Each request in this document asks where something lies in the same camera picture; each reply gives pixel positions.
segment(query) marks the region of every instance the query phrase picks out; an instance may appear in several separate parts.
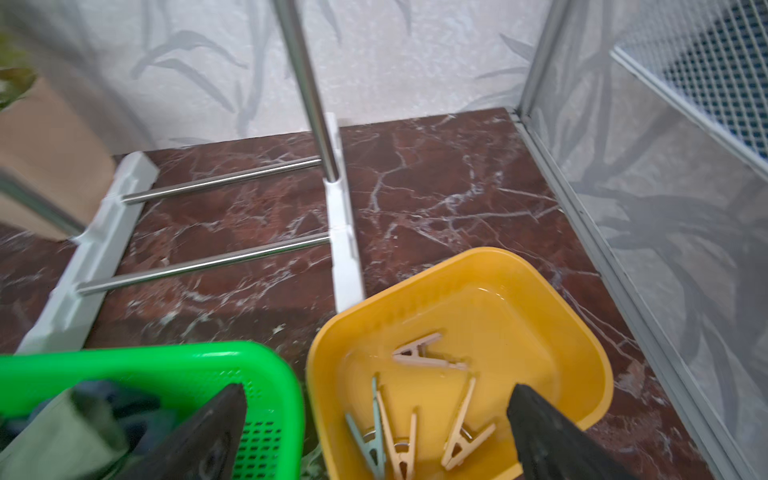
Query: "marble tile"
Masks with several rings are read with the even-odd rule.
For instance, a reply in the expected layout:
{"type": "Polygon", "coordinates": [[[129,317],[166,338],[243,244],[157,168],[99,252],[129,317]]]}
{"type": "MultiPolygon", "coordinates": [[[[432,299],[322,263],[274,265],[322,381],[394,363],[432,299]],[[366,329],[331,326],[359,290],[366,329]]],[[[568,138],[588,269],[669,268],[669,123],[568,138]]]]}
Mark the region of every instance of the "marble tile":
{"type": "MultiPolygon", "coordinates": [[[[593,329],[614,370],[614,401],[588,434],[640,478],[710,478],[707,466],[504,110],[342,129],[369,295],[468,248],[501,247],[534,265],[593,329]]],[[[151,153],[158,185],[314,152],[308,134],[151,153]]],[[[120,272],[321,231],[320,172],[271,177],[145,207],[120,272]]],[[[0,237],[0,348],[12,352],[71,248],[0,237]]],[[[333,316],[328,247],[315,247],[107,295],[87,347],[251,339],[303,379],[333,316]]],[[[303,478],[323,478],[308,417],[303,478]]]]}

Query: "mesh panel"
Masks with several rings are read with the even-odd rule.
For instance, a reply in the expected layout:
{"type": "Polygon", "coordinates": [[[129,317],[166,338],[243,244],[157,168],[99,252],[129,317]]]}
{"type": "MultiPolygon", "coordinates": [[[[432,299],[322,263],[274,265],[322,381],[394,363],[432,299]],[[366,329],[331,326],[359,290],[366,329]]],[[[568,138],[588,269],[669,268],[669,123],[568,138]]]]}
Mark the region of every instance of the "mesh panel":
{"type": "Polygon", "coordinates": [[[644,80],[677,94],[676,107],[719,125],[713,133],[765,164],[766,25],[768,0],[646,0],[616,50],[652,77],[644,80]]]}

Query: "clothespin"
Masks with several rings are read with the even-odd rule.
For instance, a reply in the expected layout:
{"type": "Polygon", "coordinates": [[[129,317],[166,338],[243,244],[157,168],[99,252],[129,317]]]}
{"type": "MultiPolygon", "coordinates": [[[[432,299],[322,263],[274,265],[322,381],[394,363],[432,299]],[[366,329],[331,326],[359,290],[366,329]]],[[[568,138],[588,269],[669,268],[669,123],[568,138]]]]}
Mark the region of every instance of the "clothespin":
{"type": "Polygon", "coordinates": [[[448,437],[448,441],[445,443],[445,452],[442,455],[440,464],[446,470],[461,465],[467,456],[474,452],[481,443],[488,439],[489,436],[496,430],[496,424],[491,423],[485,427],[474,438],[464,428],[464,418],[467,416],[467,409],[469,408],[469,400],[472,398],[472,391],[475,389],[476,378],[469,377],[469,388],[467,395],[464,397],[462,406],[458,409],[458,415],[451,427],[451,434],[448,437]]]}
{"type": "Polygon", "coordinates": [[[426,355],[426,347],[434,342],[437,342],[442,338],[440,332],[435,332],[427,336],[423,336],[419,339],[413,340],[410,343],[401,345],[392,352],[392,358],[404,365],[414,366],[438,366],[449,369],[466,370],[467,365],[465,363],[451,363],[444,359],[435,359],[426,355]]]}
{"type": "Polygon", "coordinates": [[[389,460],[392,463],[392,470],[395,473],[395,480],[413,480],[413,469],[415,468],[416,457],[416,412],[411,413],[411,432],[408,441],[398,439],[392,435],[392,428],[389,424],[389,417],[386,413],[382,393],[376,393],[379,400],[379,409],[382,414],[382,426],[384,427],[384,440],[389,452],[389,460]]]}
{"type": "Polygon", "coordinates": [[[382,416],[379,410],[379,387],[376,385],[376,377],[371,381],[371,390],[373,391],[373,430],[361,435],[355,425],[355,419],[348,412],[344,415],[346,424],[355,438],[357,446],[366,459],[368,469],[373,472],[373,478],[384,480],[384,465],[386,464],[386,455],[384,453],[384,435],[382,430],[382,416]]]}

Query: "white plastic connector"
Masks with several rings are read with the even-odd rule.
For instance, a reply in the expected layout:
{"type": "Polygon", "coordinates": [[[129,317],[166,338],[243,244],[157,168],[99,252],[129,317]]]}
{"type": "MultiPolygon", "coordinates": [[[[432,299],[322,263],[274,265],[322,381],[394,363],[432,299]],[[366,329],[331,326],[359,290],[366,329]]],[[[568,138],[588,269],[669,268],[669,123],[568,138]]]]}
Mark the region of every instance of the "white plastic connector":
{"type": "Polygon", "coordinates": [[[335,182],[323,180],[323,183],[326,185],[328,232],[331,237],[333,259],[333,299],[336,301],[336,312],[341,313],[362,302],[366,298],[366,289],[362,282],[362,266],[357,250],[352,201],[349,196],[344,151],[336,116],[327,113],[326,123],[339,167],[339,179],[335,182]]]}
{"type": "Polygon", "coordinates": [[[106,293],[78,295],[80,282],[109,278],[118,269],[144,204],[126,205],[125,194],[145,191],[157,179],[157,167],[143,152],[126,156],[85,232],[74,238],[78,248],[48,297],[37,323],[16,354],[79,350],[91,331],[106,293]]]}

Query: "metal rod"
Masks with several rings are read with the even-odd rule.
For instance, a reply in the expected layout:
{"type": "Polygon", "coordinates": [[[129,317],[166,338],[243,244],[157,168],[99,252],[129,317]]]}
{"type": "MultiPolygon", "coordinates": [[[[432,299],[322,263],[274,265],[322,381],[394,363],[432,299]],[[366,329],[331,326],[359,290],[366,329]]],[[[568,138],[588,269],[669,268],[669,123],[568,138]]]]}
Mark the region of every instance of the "metal rod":
{"type": "Polygon", "coordinates": [[[312,63],[310,54],[306,50],[306,41],[304,32],[301,29],[301,20],[299,12],[296,10],[295,0],[273,0],[275,15],[280,22],[280,29],[283,31],[283,39],[286,42],[286,49],[293,64],[293,73],[296,74],[296,80],[299,84],[301,97],[304,100],[304,109],[307,119],[310,121],[310,128],[315,135],[315,142],[323,159],[323,172],[326,180],[335,182],[339,179],[339,168],[336,163],[336,156],[333,154],[333,145],[326,119],[323,116],[323,105],[320,102],[320,95],[317,93],[315,75],[312,72],[312,63]]]}
{"type": "Polygon", "coordinates": [[[54,205],[47,198],[24,185],[5,168],[0,168],[0,192],[32,210],[70,237],[76,237],[85,232],[85,225],[80,223],[80,220],[77,220],[54,205]]]}
{"type": "Polygon", "coordinates": [[[328,233],[318,233],[306,237],[286,240],[278,243],[271,243],[263,247],[246,248],[237,252],[214,255],[213,257],[201,258],[190,262],[183,262],[177,265],[164,266],[162,268],[153,268],[144,272],[127,273],[125,275],[116,275],[106,280],[93,280],[91,282],[82,282],[75,287],[75,291],[80,295],[91,295],[93,293],[106,292],[122,288],[124,286],[134,285],[135,283],[158,280],[166,276],[181,275],[182,273],[197,272],[217,266],[232,265],[233,263],[247,262],[258,258],[271,257],[278,253],[293,252],[303,248],[316,247],[330,242],[328,233]]]}
{"type": "Polygon", "coordinates": [[[541,37],[538,40],[538,47],[536,47],[536,53],[533,56],[531,69],[528,71],[528,78],[525,80],[523,93],[520,96],[517,114],[523,120],[531,114],[534,100],[541,86],[541,81],[544,79],[544,73],[549,66],[549,60],[563,29],[570,5],[571,0],[555,0],[549,9],[547,20],[544,23],[544,30],[541,31],[541,37]]]}
{"type": "Polygon", "coordinates": [[[234,184],[236,182],[243,182],[245,180],[253,180],[254,178],[267,177],[274,174],[284,174],[294,170],[301,170],[302,168],[316,167],[321,163],[322,160],[320,160],[320,157],[317,156],[300,158],[299,160],[291,160],[277,165],[251,168],[249,170],[242,170],[232,174],[219,175],[218,177],[204,178],[202,180],[186,182],[185,184],[171,185],[170,187],[153,188],[152,190],[139,192],[138,194],[124,195],[123,203],[129,205],[140,204],[141,202],[157,200],[158,198],[171,197],[173,195],[180,194],[189,194],[198,190],[221,187],[222,185],[234,184]]]}

